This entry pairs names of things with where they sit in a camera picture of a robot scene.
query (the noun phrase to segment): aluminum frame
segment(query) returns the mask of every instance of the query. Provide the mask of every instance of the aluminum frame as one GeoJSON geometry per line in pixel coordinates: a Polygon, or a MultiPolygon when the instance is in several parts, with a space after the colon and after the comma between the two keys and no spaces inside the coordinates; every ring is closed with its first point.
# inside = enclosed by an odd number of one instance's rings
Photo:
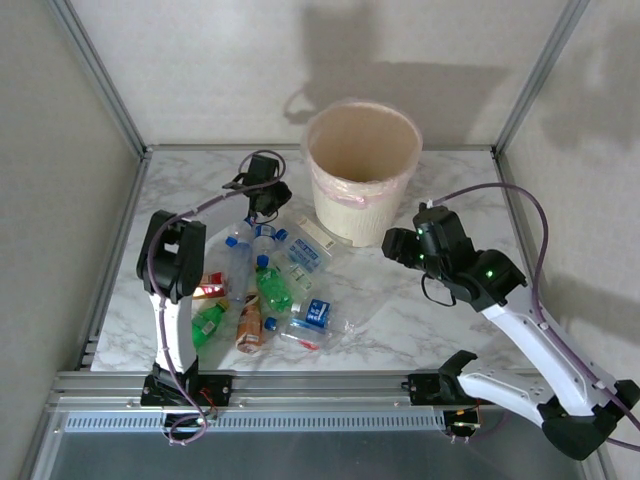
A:
{"type": "MultiPolygon", "coordinates": [[[[539,376],[535,370],[521,369],[514,372],[530,377],[539,376]]],[[[409,372],[235,373],[231,404],[220,410],[228,417],[252,419],[238,425],[238,428],[233,425],[235,430],[243,431],[264,430],[264,422],[253,419],[268,418],[268,415],[274,413],[277,417],[294,419],[306,418],[306,414],[313,414],[309,418],[339,416],[356,421],[358,418],[391,418],[398,420],[392,421],[386,429],[439,429],[439,412],[456,409],[457,406],[412,407],[408,392],[401,385],[406,380],[407,373],[409,372]],[[414,428],[411,419],[422,417],[431,418],[432,423],[427,422],[425,427],[416,425],[414,428]]],[[[124,423],[133,424],[131,430],[136,430],[135,419],[142,415],[154,417],[155,425],[158,419],[154,414],[193,412],[192,408],[187,407],[142,408],[139,398],[146,375],[147,372],[59,373],[41,420],[42,435],[39,437],[41,441],[37,445],[37,453],[32,452],[28,458],[31,463],[25,464],[20,478],[40,480],[49,477],[66,428],[69,425],[76,426],[78,417],[97,420],[93,425],[105,427],[101,431],[121,432],[122,428],[112,427],[122,425],[123,419],[124,423]]],[[[500,410],[496,406],[485,408],[500,410]]],[[[147,431],[148,425],[145,422],[137,430],[147,431]]],[[[306,428],[304,424],[300,426],[300,422],[298,426],[292,427],[297,431],[306,428]]],[[[356,422],[351,425],[347,422],[346,429],[362,431],[367,430],[367,427],[359,422],[357,425],[356,422]]],[[[600,449],[582,462],[582,468],[587,480],[616,478],[605,449],[600,449]]]]}
{"type": "Polygon", "coordinates": [[[116,282],[116,277],[120,269],[120,263],[122,262],[122,256],[124,255],[124,249],[127,244],[127,238],[131,231],[131,225],[133,223],[133,217],[135,214],[138,200],[140,199],[140,193],[144,185],[144,180],[149,170],[149,164],[153,155],[153,150],[148,150],[140,160],[136,169],[135,178],[124,210],[122,211],[116,231],[112,241],[109,243],[108,251],[111,252],[106,259],[102,271],[97,282],[97,288],[93,293],[93,296],[89,302],[89,311],[84,322],[83,335],[80,337],[84,339],[80,351],[79,357],[76,362],[76,368],[89,368],[93,361],[93,355],[95,354],[98,344],[98,338],[100,336],[100,330],[104,323],[104,318],[109,307],[109,300],[113,293],[113,287],[116,282]]]}
{"type": "Polygon", "coordinates": [[[551,31],[551,35],[538,60],[536,60],[513,110],[509,114],[504,127],[502,127],[500,135],[498,135],[495,147],[498,160],[513,140],[520,125],[522,125],[524,118],[527,116],[540,90],[542,90],[542,86],[549,77],[556,60],[569,41],[588,4],[589,0],[570,0],[560,14],[560,18],[551,31]]]}
{"type": "Polygon", "coordinates": [[[82,26],[82,22],[73,5],[71,5],[71,1],[47,0],[47,3],[62,30],[68,35],[71,45],[76,51],[78,59],[85,67],[96,93],[111,113],[129,147],[139,158],[142,158],[146,151],[144,140],[127,111],[111,77],[107,73],[107,69],[102,60],[100,60],[100,56],[93,46],[87,31],[82,26]]]}

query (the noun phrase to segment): green plastic bottle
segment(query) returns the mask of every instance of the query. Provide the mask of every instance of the green plastic bottle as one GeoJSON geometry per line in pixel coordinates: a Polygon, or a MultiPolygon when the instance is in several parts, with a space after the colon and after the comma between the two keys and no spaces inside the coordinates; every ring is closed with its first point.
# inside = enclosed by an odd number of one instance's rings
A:
{"type": "Polygon", "coordinates": [[[275,268],[269,268],[269,257],[258,256],[256,286],[272,310],[284,312],[291,308],[293,297],[275,268]]]}
{"type": "Polygon", "coordinates": [[[196,350],[200,348],[218,329],[222,315],[229,309],[229,302],[222,298],[213,307],[198,313],[191,320],[191,336],[196,350]]]}

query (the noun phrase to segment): white marble surface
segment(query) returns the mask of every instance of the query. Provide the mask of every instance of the white marble surface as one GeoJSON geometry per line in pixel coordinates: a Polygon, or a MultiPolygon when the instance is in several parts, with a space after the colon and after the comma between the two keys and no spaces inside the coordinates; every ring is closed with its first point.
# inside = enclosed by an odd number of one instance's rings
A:
{"type": "MultiPolygon", "coordinates": [[[[149,218],[158,209],[184,211],[214,196],[236,172],[244,151],[165,151],[153,155],[137,206],[99,344],[94,371],[145,371],[156,353],[153,310],[135,263],[149,218]]],[[[288,161],[286,182],[294,193],[287,210],[314,218],[310,177],[296,151],[282,152],[288,161]]],[[[480,182],[496,181],[486,151],[423,152],[396,226],[411,227],[418,203],[480,182]]],[[[448,204],[460,216],[476,248],[498,248],[519,266],[521,257],[502,192],[473,192],[448,204]]],[[[208,242],[205,271],[221,269],[223,234],[208,242]]],[[[309,352],[271,337],[253,355],[233,344],[236,325],[224,322],[201,351],[202,370],[412,370],[440,365],[460,349],[482,354],[503,367],[529,367],[510,341],[471,307],[444,308],[427,301],[420,272],[386,260],[379,247],[346,249],[326,280],[336,312],[356,327],[323,352],[309,352]]],[[[434,295],[446,291],[428,285],[434,295]]]]}

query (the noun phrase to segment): bottle cap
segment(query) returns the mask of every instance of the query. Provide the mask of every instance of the bottle cap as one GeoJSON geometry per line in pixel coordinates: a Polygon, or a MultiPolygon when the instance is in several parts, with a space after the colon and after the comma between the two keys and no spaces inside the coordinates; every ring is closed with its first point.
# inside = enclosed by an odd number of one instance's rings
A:
{"type": "Polygon", "coordinates": [[[276,238],[281,242],[284,242],[288,235],[289,235],[289,232],[287,232],[284,228],[281,228],[276,232],[276,238]]]}
{"type": "Polygon", "coordinates": [[[266,268],[269,265],[269,256],[268,255],[258,255],[256,258],[256,264],[260,268],[266,268]]]}
{"type": "Polygon", "coordinates": [[[273,317],[267,317],[264,321],[264,328],[273,332],[276,329],[277,324],[278,320],[273,317]]]}

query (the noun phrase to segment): white wall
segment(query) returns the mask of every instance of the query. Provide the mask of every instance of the white wall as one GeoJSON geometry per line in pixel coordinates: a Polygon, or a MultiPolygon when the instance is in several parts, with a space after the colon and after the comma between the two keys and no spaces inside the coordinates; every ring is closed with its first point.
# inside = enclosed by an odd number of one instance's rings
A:
{"type": "Polygon", "coordinates": [[[0,478],[79,329],[135,159],[41,0],[0,4],[0,478]]]}
{"type": "MultiPolygon", "coordinates": [[[[549,214],[549,310],[617,378],[640,384],[637,0],[589,4],[507,156],[549,214]]],[[[539,220],[527,213],[539,245],[539,220]]],[[[614,437],[640,444],[627,420],[614,437]]],[[[637,453],[609,451],[622,479],[640,478],[637,453]]]]}
{"type": "Polygon", "coordinates": [[[494,143],[567,0],[73,0],[147,143],[298,142],[347,96],[494,143]]]}

